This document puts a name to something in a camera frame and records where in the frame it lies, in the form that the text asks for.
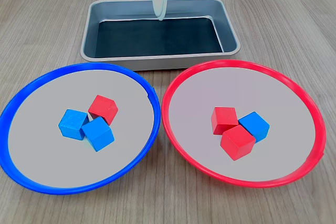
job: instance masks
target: tray rim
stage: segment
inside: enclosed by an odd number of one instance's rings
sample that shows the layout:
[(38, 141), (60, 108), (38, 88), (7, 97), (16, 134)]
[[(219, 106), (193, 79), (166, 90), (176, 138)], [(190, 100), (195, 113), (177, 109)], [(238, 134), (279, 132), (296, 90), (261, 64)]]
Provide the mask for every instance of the tray rim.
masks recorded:
[[(264, 74), (267, 74), (278, 81), (285, 84), (289, 87), (307, 106), (315, 125), (316, 136), (315, 136), (315, 143), (314, 146), (307, 157), (306, 161), (294, 172), (288, 174), (282, 178), (268, 180), (268, 181), (260, 181), (260, 182), (251, 182), (246, 180), (234, 179), (230, 178), (221, 174), (218, 174), (199, 162), (193, 159), (189, 154), (182, 148), (182, 146), (178, 143), (177, 139), (174, 136), (174, 133), (170, 126), (170, 119), (169, 119), (169, 106), (171, 102), (171, 98), (174, 95), (176, 89), (189, 77), (197, 74), (199, 72), (214, 69), (214, 68), (225, 68), (225, 67), (233, 67), (233, 68), (245, 68), (255, 70)], [(162, 114), (162, 123), (164, 129), (167, 133), (168, 138), (170, 139), (171, 143), (174, 145), (176, 150), (194, 167), (199, 169), (201, 172), (209, 175), (210, 177), (216, 178), (223, 182), (242, 186), (242, 187), (251, 187), (251, 188), (271, 188), (271, 187), (279, 187), (290, 184), (295, 182), (302, 177), (306, 176), (310, 171), (314, 169), (314, 167), (319, 163), (324, 155), (324, 149), (326, 144), (326, 127), (322, 117), (322, 114), (315, 104), (313, 99), (305, 92), (305, 90), (300, 87), (297, 83), (286, 77), (284, 74), (265, 67), (263, 65), (259, 65), (257, 63), (249, 62), (249, 61), (242, 61), (242, 60), (214, 60), (208, 61), (204, 63), (197, 64), (191, 68), (184, 70), (181, 74), (179, 74), (168, 86), (167, 91), (163, 96), (162, 107), (161, 107), (161, 114)]]
[(229, 18), (229, 15), (228, 15), (227, 10), (224, 6), (224, 3), (221, 0), (213, 0), (213, 1), (219, 2), (221, 4), (221, 7), (222, 7), (222, 9), (224, 11), (224, 14), (226, 16), (226, 19), (228, 21), (230, 30), (231, 30), (231, 32), (233, 34), (233, 37), (234, 37), (234, 40), (237, 44), (237, 47), (235, 48), (235, 50), (233, 50), (231, 52), (217, 52), (217, 53), (208, 53), (208, 54), (186, 54), (186, 55), (136, 56), (136, 57), (130, 56), (130, 57), (111, 57), (111, 58), (91, 58), (91, 57), (88, 57), (84, 53), (84, 47), (85, 47), (86, 37), (87, 37), (87, 33), (88, 33), (88, 25), (89, 25), (89, 20), (90, 20), (90, 16), (91, 16), (91, 10), (92, 10), (94, 5), (97, 5), (97, 4), (103, 3), (103, 2), (148, 2), (148, 1), (152, 1), (152, 0), (97, 0), (97, 1), (94, 1), (93, 3), (91, 3), (90, 6), (89, 6), (89, 9), (88, 9), (88, 15), (87, 15), (86, 24), (85, 24), (85, 28), (84, 28), (84, 32), (83, 32), (83, 39), (82, 39), (82, 43), (81, 43), (81, 47), (80, 47), (81, 57), (88, 62), (111, 62), (111, 63), (117, 64), (119, 61), (132, 62), (132, 61), (137, 61), (137, 60), (201, 58), (201, 57), (206, 57), (206, 56), (209, 56), (209, 57), (231, 56), (231, 55), (234, 55), (234, 54), (236, 54), (240, 51), (241, 44), (240, 44), (240, 41), (237, 37), (237, 34), (236, 34), (236, 32), (233, 28), (232, 22)]
[[(89, 70), (108, 70), (122, 73), (138, 82), (146, 90), (148, 94), (148, 99), (152, 104), (154, 122), (152, 132), (144, 148), (126, 167), (124, 167), (117, 173), (113, 174), (112, 176), (90, 185), (73, 187), (73, 188), (58, 188), (58, 187), (45, 186), (27, 178), (14, 165), (8, 149), (8, 137), (9, 137), (9, 131), (11, 129), (10, 126), (17, 110), (29, 95), (31, 95), (35, 90), (47, 84), (48, 82), (53, 81), (59, 77), (65, 76), (67, 74)], [(4, 111), (0, 116), (0, 165), (4, 170), (4, 172), (13, 181), (15, 181), (16, 183), (20, 184), (21, 186), (27, 189), (36, 191), (38, 193), (51, 194), (51, 195), (69, 195), (91, 191), (115, 181), (116, 179), (128, 173), (132, 168), (134, 168), (142, 160), (142, 158), (146, 156), (146, 154), (154, 144), (159, 132), (160, 124), (161, 124), (161, 108), (157, 93), (155, 92), (154, 88), (142, 76), (135, 73), (134, 71), (124, 67), (107, 63), (79, 63), (75, 65), (61, 67), (49, 73), (46, 73), (43, 76), (40, 76), (39, 78), (30, 82), (28, 85), (22, 88), (9, 101), (9, 103), (5, 107)]]

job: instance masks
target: wood grain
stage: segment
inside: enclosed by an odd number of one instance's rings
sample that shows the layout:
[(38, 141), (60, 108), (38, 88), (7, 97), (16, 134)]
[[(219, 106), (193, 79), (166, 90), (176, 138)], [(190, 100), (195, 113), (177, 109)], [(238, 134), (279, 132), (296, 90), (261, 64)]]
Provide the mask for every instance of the wood grain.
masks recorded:
[[(26, 84), (79, 54), (95, 0), (0, 0), (0, 110)], [(336, 0), (222, 0), (242, 44), (236, 59), (274, 68), (316, 101), (325, 156), (305, 178), (274, 189), (240, 188), (186, 162), (163, 127), (128, 174), (71, 196), (32, 192), (0, 171), (0, 223), (336, 223)], [(140, 72), (162, 101), (174, 71)]]

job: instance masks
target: dark tray bottom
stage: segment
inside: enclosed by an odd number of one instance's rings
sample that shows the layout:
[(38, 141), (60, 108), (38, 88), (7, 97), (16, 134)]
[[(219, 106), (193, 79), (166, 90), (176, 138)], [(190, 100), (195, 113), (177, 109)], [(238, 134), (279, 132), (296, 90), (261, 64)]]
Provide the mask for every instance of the dark tray bottom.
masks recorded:
[(96, 57), (134, 57), (223, 52), (208, 18), (105, 21)]

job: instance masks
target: plate rim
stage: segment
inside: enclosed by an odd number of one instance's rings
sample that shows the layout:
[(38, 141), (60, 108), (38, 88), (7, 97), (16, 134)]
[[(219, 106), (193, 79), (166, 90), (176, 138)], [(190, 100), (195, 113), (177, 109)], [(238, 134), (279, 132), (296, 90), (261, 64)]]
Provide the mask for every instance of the plate rim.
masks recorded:
[[(153, 122), (153, 129), (149, 136), (148, 141), (146, 142), (144, 148), (141, 150), (141, 152), (130, 162), (126, 167), (118, 171), (117, 173), (113, 174), (112, 176), (103, 179), (99, 182), (80, 186), (80, 187), (69, 187), (69, 188), (58, 188), (58, 187), (51, 187), (39, 184), (29, 178), (27, 178), (25, 175), (23, 175), (14, 165), (11, 155), (9, 153), (8, 148), (8, 137), (9, 137), (9, 131), (11, 129), (11, 123), (12, 120), (21, 106), (21, 104), (25, 101), (25, 99), (31, 95), (35, 90), (42, 87), (43, 85), (47, 84), (50, 81), (53, 81), (59, 77), (65, 76), (70, 73), (74, 72), (81, 72), (81, 71), (87, 71), (87, 70), (108, 70), (113, 72), (118, 72), (121, 74), (124, 74), (136, 82), (138, 82), (147, 92), (148, 99), (150, 100), (153, 108), (153, 114), (154, 114), (154, 122)], [(28, 85), (26, 85), (24, 88), (22, 88), (17, 94), (8, 102), (7, 106), (3, 110), (1, 116), (0, 116), (0, 165), (4, 172), (16, 183), (20, 184), (21, 186), (36, 191), (38, 193), (44, 193), (44, 194), (51, 194), (51, 195), (69, 195), (69, 194), (78, 194), (83, 193), (86, 191), (91, 191), (94, 189), (97, 189), (99, 187), (102, 187), (108, 183), (111, 183), (118, 178), (125, 175), (127, 172), (129, 172), (132, 168), (134, 168), (141, 160), (142, 158), (148, 153), (150, 148), (155, 142), (155, 139), (158, 135), (159, 128), (161, 124), (161, 108), (160, 108), (160, 102), (158, 99), (158, 95), (154, 88), (139, 74), (135, 73), (134, 71), (113, 65), (110, 63), (97, 63), (97, 62), (89, 62), (89, 63), (79, 63), (74, 65), (69, 65), (65, 67), (61, 67), (58, 69), (55, 69), (51, 72), (48, 72), (39, 78), (35, 79), (34, 81), (30, 82)]]
[[(316, 132), (315, 142), (314, 142), (314, 146), (310, 154), (308, 155), (306, 161), (294, 172), (282, 178), (277, 178), (277, 179), (267, 180), (267, 181), (260, 181), (260, 182), (251, 182), (247, 180), (235, 179), (235, 178), (221, 175), (219, 173), (216, 173), (206, 168), (205, 166), (200, 164), (198, 161), (193, 159), (191, 156), (189, 156), (189, 154), (178, 143), (171, 129), (170, 120), (169, 120), (169, 106), (170, 106), (171, 99), (176, 89), (189, 77), (199, 72), (209, 70), (209, 69), (225, 68), (225, 67), (245, 68), (245, 69), (255, 70), (255, 71), (264, 73), (268, 76), (271, 76), (277, 79), (278, 81), (282, 82), (283, 84), (285, 84), (287, 87), (289, 87), (304, 102), (304, 104), (308, 108), (313, 118), (314, 125), (315, 125), (315, 132)], [(278, 187), (278, 186), (287, 185), (287, 184), (290, 184), (306, 176), (310, 171), (314, 169), (314, 167), (318, 164), (318, 162), (322, 159), (324, 155), (324, 149), (325, 149), (325, 143), (326, 143), (326, 127), (325, 127), (322, 114), (318, 106), (315, 104), (313, 99), (310, 97), (310, 95), (308, 95), (308, 93), (306, 93), (302, 87), (300, 87), (293, 80), (286, 77), (284, 74), (274, 69), (265, 67), (263, 65), (259, 65), (254, 62), (242, 61), (242, 60), (213, 60), (213, 61), (208, 61), (208, 62), (194, 65), (193, 67), (190, 67), (184, 70), (168, 86), (163, 96), (161, 114), (162, 114), (162, 123), (167, 133), (167, 136), (172, 142), (173, 146), (177, 149), (177, 151), (191, 165), (199, 169), (201, 172), (209, 175), (210, 177), (216, 178), (218, 180), (221, 180), (229, 184), (243, 186), (243, 187), (252, 187), (252, 188), (270, 188), (270, 187)]]

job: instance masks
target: plate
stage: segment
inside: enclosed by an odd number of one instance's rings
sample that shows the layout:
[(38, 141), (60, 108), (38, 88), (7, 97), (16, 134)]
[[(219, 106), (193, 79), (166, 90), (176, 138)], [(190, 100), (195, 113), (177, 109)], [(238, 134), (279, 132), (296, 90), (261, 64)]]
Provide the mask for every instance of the plate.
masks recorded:
[[(58, 128), (67, 109), (88, 113), (97, 95), (119, 109), (110, 125), (115, 141), (98, 152), (86, 137), (63, 137)], [(160, 118), (154, 89), (137, 73), (108, 63), (66, 66), (31, 82), (7, 105), (0, 117), (0, 164), (14, 181), (40, 193), (93, 190), (146, 155)]]
[[(238, 119), (257, 112), (270, 124), (266, 139), (233, 161), (213, 135), (214, 107), (234, 107)], [(326, 128), (310, 96), (283, 74), (246, 61), (218, 60), (182, 72), (162, 103), (166, 133), (202, 172), (238, 186), (285, 185), (309, 173), (323, 156)]]

